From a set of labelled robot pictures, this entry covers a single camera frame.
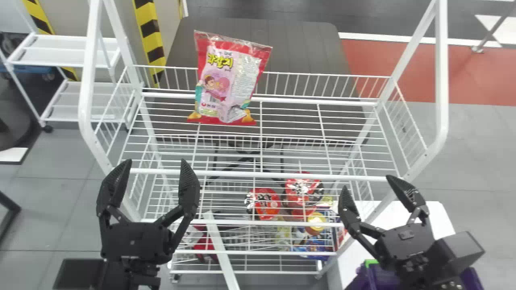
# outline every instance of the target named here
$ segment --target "purple object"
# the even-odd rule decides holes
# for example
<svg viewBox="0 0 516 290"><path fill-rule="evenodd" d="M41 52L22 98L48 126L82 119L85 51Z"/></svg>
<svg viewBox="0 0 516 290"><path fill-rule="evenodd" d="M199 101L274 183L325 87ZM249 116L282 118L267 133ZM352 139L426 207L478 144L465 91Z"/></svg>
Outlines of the purple object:
<svg viewBox="0 0 516 290"><path fill-rule="evenodd" d="M477 272L469 267L464 270L460 278L465 290L484 290ZM392 271L385 271L378 264L368 267L362 264L357 268L357 276L345 290L398 290L399 278Z"/></svg>

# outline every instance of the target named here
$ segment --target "instant noodle cup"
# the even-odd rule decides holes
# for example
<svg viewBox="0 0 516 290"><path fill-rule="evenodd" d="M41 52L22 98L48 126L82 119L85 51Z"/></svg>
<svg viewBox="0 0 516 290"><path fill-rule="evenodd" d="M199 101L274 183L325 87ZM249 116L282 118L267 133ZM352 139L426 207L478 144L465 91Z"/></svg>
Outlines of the instant noodle cup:
<svg viewBox="0 0 516 290"><path fill-rule="evenodd" d="M288 207L314 207L324 195L324 185L318 179L287 179L285 194Z"/></svg>
<svg viewBox="0 0 516 290"><path fill-rule="evenodd" d="M275 220L281 209L281 200L271 188L254 188L246 197L246 211L260 220Z"/></svg>
<svg viewBox="0 0 516 290"><path fill-rule="evenodd" d="M314 212L308 216L307 222L326 222L326 217L322 213ZM307 233L311 234L312 236L318 235L324 229L324 227L320 227L318 225L305 227Z"/></svg>

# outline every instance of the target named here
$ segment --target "red snack bag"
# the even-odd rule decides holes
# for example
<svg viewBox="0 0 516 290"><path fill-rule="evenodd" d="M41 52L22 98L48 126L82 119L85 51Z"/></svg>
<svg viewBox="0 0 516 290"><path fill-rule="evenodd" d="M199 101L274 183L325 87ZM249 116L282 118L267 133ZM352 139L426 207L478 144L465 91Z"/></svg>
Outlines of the red snack bag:
<svg viewBox="0 0 516 290"><path fill-rule="evenodd" d="M307 171L297 173L310 174ZM285 181L285 193L289 207L315 207L324 195L324 185L319 179L296 179Z"/></svg>
<svg viewBox="0 0 516 290"><path fill-rule="evenodd" d="M256 125L247 106L272 47L195 30L198 76L188 122Z"/></svg>

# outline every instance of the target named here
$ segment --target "red noodle cup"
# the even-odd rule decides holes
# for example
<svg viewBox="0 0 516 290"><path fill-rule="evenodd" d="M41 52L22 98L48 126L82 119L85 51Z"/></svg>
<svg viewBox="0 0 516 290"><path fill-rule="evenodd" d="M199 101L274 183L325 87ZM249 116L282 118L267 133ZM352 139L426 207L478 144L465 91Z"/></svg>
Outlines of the red noodle cup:
<svg viewBox="0 0 516 290"><path fill-rule="evenodd" d="M272 220L277 217L281 209L280 197L271 188L254 188L245 200L247 213L253 211L258 214L260 220Z"/></svg>
<svg viewBox="0 0 516 290"><path fill-rule="evenodd" d="M296 173L310 174L307 171ZM314 207L324 195L324 185L318 179L287 179L285 193L288 207Z"/></svg>
<svg viewBox="0 0 516 290"><path fill-rule="evenodd" d="M293 221L304 221L305 216L309 216L315 212L315 207L307 207L304 210L302 208L292 208L287 210L287 213Z"/></svg>

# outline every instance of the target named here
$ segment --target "snack bag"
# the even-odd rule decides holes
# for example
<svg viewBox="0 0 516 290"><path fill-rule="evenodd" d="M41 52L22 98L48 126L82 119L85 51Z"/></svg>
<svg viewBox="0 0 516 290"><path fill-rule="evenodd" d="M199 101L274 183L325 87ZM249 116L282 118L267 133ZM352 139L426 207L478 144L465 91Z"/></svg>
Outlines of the snack bag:
<svg viewBox="0 0 516 290"><path fill-rule="evenodd" d="M188 122L256 125L247 106L272 47L195 30L199 82Z"/></svg>

